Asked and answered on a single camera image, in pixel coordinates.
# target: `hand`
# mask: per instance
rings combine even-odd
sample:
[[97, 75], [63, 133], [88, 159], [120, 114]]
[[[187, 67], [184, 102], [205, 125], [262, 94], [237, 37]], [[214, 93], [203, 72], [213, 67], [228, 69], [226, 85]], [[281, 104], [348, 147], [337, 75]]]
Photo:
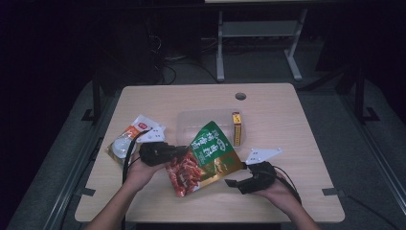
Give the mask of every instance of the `hand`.
[[138, 152], [134, 153], [130, 159], [130, 162], [135, 162], [130, 165], [128, 169], [128, 175], [125, 181], [125, 185], [131, 187], [134, 192], [141, 191], [144, 186], [149, 182], [153, 175], [159, 170], [163, 169], [166, 164], [161, 164], [157, 166], [148, 166], [140, 158]]
[[[277, 172], [277, 176], [284, 179], [284, 176]], [[280, 180], [275, 179], [275, 182], [265, 190], [254, 192], [253, 195], [263, 196], [273, 203], [277, 208], [284, 213], [289, 212], [292, 208], [301, 206], [298, 200], [284, 186]]]

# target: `table hole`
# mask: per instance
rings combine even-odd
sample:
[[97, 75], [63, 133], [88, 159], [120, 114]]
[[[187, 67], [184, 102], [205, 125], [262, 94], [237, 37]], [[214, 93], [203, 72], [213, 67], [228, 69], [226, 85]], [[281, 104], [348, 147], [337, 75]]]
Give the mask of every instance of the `table hole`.
[[247, 95], [244, 93], [236, 93], [236, 99], [240, 101], [244, 101], [247, 98]]

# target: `person's right hand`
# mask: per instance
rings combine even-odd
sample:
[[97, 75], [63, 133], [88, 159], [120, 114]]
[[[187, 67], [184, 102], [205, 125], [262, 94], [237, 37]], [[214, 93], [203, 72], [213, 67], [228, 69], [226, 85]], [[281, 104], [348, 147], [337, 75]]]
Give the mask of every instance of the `person's right hand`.
[[[277, 176], [284, 179], [284, 176], [279, 172], [277, 172]], [[286, 186], [284, 186], [278, 179], [275, 179], [275, 182], [267, 189], [254, 192], [252, 194], [267, 198], [271, 203], [286, 214], [289, 212], [289, 210], [296, 209], [298, 206], [301, 206], [295, 196], [293, 196]]]

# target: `person's left hand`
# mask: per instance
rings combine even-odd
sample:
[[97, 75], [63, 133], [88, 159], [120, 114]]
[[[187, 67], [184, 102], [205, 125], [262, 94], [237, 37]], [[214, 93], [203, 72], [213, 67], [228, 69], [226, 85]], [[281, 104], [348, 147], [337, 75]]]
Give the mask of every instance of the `person's left hand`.
[[149, 180], [153, 177], [153, 175], [163, 169], [166, 164], [161, 164], [157, 166], [148, 166], [146, 165], [140, 158], [140, 154], [135, 152], [130, 161], [132, 162], [138, 158], [128, 169], [128, 175], [125, 181], [125, 184], [131, 186], [134, 192], [141, 191], [144, 186], [149, 182]]

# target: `green snack bag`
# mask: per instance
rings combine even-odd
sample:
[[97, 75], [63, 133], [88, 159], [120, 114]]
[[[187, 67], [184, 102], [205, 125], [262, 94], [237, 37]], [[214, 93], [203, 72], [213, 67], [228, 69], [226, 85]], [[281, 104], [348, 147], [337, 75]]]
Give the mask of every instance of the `green snack bag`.
[[189, 152], [172, 159], [167, 166], [169, 179], [179, 197], [241, 169], [236, 151], [215, 122], [203, 126], [191, 142]]

